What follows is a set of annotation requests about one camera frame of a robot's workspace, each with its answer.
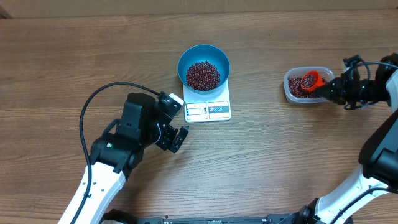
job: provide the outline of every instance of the white container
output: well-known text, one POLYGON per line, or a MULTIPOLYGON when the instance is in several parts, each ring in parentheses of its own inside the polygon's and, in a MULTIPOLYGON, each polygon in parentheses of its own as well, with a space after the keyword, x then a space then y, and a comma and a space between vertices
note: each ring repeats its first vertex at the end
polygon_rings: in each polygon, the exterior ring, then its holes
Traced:
POLYGON ((325 67, 300 67, 290 69, 284 77, 286 100, 289 103, 322 103, 328 101, 325 98, 297 98, 293 96, 289 90, 288 78, 302 78, 307 72, 314 70, 318 71, 319 75, 325 78, 326 81, 330 81, 335 78, 333 72, 325 67))

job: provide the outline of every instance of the wooden table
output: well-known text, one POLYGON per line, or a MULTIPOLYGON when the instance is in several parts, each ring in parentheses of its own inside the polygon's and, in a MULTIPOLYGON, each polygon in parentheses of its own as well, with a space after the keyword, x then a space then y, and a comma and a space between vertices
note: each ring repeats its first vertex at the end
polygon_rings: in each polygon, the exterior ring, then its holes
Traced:
MULTIPOLYGON (((178 59, 203 43, 231 61, 231 121, 191 124, 176 154, 148 148, 109 207, 169 218, 296 212, 353 171, 391 109, 292 105, 284 74, 319 65, 340 75, 356 54, 378 61, 398 51, 397 30, 396 10, 0 20, 0 223, 56 223, 85 167, 78 118, 88 96, 116 81, 182 96, 178 59)), ((88 147, 136 91, 92 101, 88 147)), ((397 203, 383 196, 354 219, 397 223, 397 203)))

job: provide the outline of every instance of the kitchen scale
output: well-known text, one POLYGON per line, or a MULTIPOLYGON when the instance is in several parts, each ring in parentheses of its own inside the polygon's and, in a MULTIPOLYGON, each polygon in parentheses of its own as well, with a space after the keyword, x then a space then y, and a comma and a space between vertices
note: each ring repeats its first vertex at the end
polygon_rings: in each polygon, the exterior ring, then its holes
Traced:
POLYGON ((188 123, 228 121, 231 119, 228 77, 231 70, 228 57, 212 45, 196 45, 182 54, 178 75, 183 83, 185 121, 188 123), (187 85, 187 70, 194 63, 209 62, 217 68, 220 83, 213 90, 195 90, 187 85))
POLYGON ((185 121, 188 123, 207 121, 228 121, 231 119, 228 81, 216 92, 201 95, 192 92, 185 85, 185 121))

